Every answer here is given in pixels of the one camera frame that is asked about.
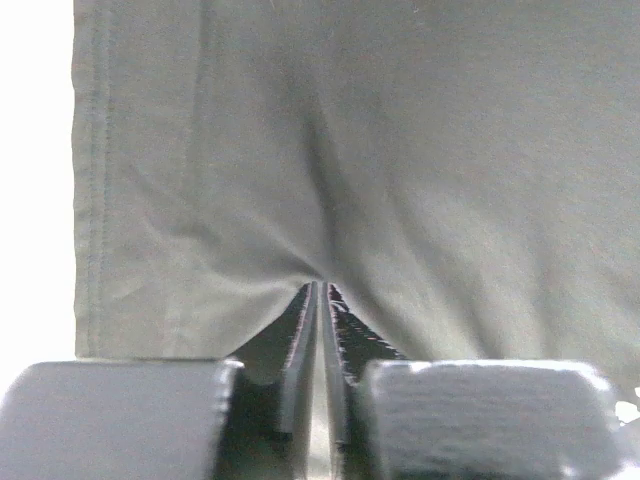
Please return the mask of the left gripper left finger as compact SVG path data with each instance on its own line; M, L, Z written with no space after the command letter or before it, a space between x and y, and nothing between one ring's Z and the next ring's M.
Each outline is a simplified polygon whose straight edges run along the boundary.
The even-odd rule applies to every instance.
M303 479L318 287L221 359L42 362L1 400L5 479Z

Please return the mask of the black t shirt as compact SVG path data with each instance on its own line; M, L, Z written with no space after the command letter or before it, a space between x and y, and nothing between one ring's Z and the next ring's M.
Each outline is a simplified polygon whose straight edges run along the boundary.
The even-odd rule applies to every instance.
M76 341L224 356L312 281L406 355L639 383L635 1L78 1Z

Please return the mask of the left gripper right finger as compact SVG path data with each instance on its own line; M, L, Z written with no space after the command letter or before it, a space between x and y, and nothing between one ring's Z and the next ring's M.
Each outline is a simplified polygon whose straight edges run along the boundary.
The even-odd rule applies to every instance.
M336 479L631 479L610 384L566 361L407 359L320 294Z

